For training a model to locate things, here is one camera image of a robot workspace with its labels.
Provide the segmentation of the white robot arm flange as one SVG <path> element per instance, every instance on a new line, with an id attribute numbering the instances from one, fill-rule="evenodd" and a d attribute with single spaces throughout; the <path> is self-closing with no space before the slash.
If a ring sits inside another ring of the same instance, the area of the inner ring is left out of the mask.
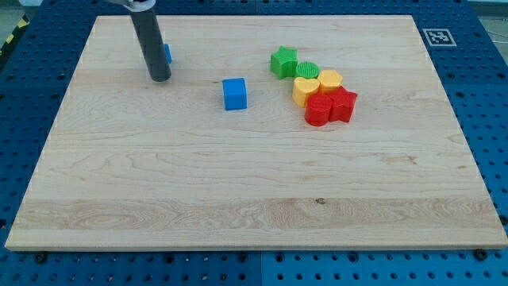
<path id="1" fill-rule="evenodd" d="M 138 13 L 150 10 L 156 0 L 106 0 L 107 2 L 125 7 L 130 12 Z"/>

